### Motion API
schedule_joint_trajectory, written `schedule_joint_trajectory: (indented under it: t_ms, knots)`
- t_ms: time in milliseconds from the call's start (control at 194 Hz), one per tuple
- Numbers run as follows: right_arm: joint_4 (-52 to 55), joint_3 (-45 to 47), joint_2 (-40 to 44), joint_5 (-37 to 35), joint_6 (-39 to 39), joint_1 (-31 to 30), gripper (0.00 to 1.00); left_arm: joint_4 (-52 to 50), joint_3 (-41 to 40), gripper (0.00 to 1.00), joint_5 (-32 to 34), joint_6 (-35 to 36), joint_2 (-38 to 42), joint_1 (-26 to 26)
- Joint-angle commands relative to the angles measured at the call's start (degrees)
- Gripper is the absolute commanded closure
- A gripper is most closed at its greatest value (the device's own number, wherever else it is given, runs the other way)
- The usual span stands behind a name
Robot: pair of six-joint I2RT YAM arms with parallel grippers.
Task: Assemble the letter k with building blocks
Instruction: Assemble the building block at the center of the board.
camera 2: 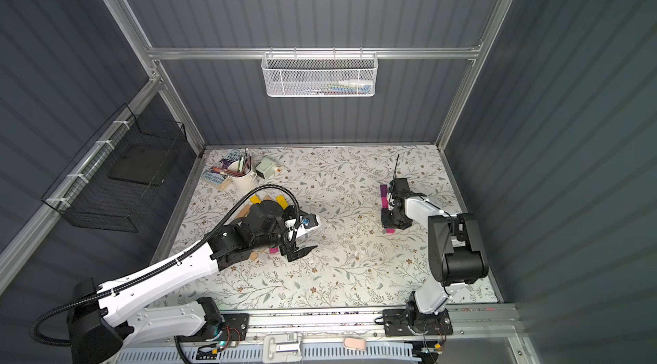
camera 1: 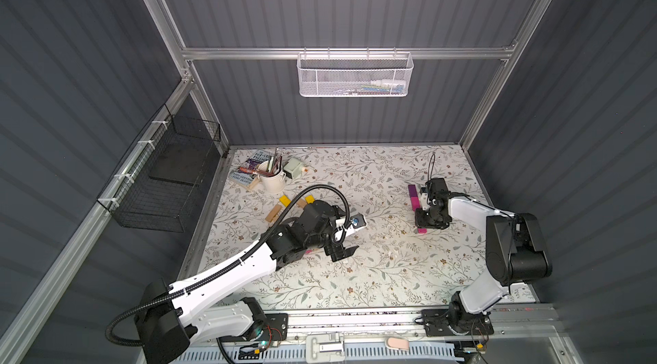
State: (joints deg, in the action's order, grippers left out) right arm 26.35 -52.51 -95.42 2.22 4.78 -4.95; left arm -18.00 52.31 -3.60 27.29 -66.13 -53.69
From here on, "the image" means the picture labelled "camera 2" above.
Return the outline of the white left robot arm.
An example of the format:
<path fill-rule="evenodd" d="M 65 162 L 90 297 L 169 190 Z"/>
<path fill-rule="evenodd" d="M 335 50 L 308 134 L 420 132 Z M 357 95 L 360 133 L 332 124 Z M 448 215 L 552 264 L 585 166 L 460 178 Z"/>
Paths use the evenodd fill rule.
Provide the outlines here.
<path fill-rule="evenodd" d="M 173 337 L 176 342 L 216 342 L 224 348 L 241 339 L 244 329 L 226 319 L 210 297 L 181 307 L 150 305 L 184 285 L 220 273 L 261 248 L 277 248 L 289 261 L 309 253 L 296 241 L 318 227 L 313 214 L 275 201 L 254 204 L 246 216 L 221 221 L 210 233 L 179 254 L 124 278 L 97 285 L 76 285 L 66 308 L 68 340 L 75 363 L 101 363 L 135 343 Z"/>

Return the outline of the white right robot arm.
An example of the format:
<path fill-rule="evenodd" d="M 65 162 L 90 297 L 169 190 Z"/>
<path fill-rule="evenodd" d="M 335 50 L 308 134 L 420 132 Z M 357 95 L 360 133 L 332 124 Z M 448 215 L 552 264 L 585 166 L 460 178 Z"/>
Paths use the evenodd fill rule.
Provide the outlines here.
<path fill-rule="evenodd" d="M 380 190 L 384 230 L 405 230 L 414 223 L 427 230 L 430 272 L 403 309 L 383 310 L 385 335 L 444 339 L 453 334 L 447 308 L 450 297 L 489 274 L 479 224 L 471 213 L 449 213 L 425 194 L 413 192 L 405 178 L 395 178 Z"/>

